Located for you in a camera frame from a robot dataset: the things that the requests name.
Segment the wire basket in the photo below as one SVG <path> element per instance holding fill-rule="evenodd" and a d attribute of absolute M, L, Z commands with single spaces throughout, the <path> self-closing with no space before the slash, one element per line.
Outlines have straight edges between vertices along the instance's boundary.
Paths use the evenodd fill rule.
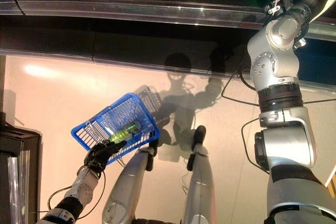
<path fill-rule="evenodd" d="M 141 125 L 140 130 L 123 139 L 127 144 L 110 158 L 108 164 L 111 164 L 128 152 L 157 140 L 160 136 L 154 118 L 136 94 L 125 94 L 97 115 L 74 127 L 71 135 L 86 150 L 90 150 L 95 144 L 109 139 L 113 133 L 122 131 L 134 122 Z"/>

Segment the black cabinet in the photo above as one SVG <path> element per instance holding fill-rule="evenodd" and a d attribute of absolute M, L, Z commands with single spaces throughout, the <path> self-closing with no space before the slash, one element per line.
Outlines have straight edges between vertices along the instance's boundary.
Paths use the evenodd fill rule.
<path fill-rule="evenodd" d="M 0 223 L 10 223 L 9 182 L 7 158 L 19 156 L 21 151 L 30 151 L 28 223 L 37 221 L 39 184 L 40 135 L 36 132 L 5 126 L 0 131 Z"/>

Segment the green bottle on shelf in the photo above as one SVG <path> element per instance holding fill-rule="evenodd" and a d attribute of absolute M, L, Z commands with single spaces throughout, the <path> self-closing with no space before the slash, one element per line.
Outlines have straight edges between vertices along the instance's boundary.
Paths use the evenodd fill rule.
<path fill-rule="evenodd" d="M 126 138 L 132 136 L 132 134 L 139 132 L 140 130 L 141 130 L 141 124 L 138 121 L 135 121 L 124 127 L 122 130 L 112 134 L 109 140 L 110 142 L 118 144 L 121 141 L 125 140 Z"/>

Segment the shelf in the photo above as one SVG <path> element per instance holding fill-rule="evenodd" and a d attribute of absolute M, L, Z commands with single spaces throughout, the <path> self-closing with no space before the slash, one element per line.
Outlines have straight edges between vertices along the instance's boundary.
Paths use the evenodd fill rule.
<path fill-rule="evenodd" d="M 263 0 L 0 0 L 0 15 L 107 18 L 260 29 Z M 336 41 L 336 7 L 311 24 L 308 38 Z"/>

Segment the dark shelf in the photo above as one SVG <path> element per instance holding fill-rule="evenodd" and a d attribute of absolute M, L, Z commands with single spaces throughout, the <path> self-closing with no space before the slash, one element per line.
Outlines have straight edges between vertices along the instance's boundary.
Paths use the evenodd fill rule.
<path fill-rule="evenodd" d="M 234 72 L 255 30 L 125 20 L 2 16 L 0 53 L 72 57 L 206 75 Z M 335 43 L 307 39 L 299 79 L 336 85 Z"/>

